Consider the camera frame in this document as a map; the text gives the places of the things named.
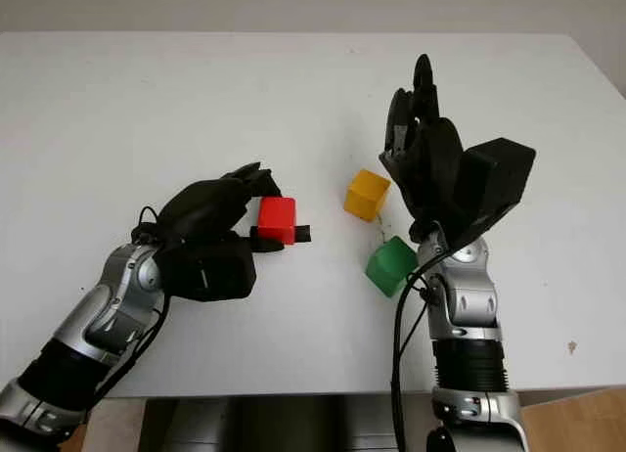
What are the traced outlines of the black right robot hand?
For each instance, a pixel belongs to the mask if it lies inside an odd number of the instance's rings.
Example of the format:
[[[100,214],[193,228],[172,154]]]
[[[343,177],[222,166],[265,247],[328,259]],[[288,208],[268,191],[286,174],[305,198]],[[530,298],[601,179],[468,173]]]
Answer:
[[[400,88],[389,106],[380,161],[413,217],[410,239],[420,243],[454,214],[452,192],[463,147],[439,111],[428,55],[419,55],[411,91]]]

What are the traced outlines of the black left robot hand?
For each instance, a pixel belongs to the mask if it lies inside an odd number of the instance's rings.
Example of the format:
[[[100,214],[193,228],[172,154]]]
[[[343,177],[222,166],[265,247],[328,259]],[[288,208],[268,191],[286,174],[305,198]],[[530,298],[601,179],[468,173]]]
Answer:
[[[217,179],[188,185],[163,207],[156,224],[172,245],[241,241],[234,227],[246,215],[248,203],[281,194],[272,171],[252,162]]]

